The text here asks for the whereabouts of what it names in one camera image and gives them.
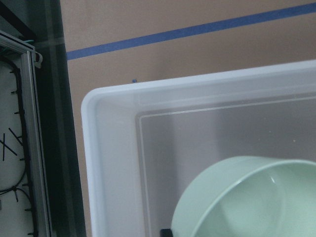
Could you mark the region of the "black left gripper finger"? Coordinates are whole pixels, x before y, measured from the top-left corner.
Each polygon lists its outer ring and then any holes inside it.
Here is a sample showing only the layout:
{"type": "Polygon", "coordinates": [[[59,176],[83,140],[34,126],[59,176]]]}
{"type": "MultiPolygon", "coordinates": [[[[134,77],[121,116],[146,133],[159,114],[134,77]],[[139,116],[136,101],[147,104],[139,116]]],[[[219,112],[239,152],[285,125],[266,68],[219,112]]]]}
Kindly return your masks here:
{"type": "Polygon", "coordinates": [[[160,234],[160,237],[172,237],[172,230],[171,229],[161,229],[159,234],[160,234]]]}

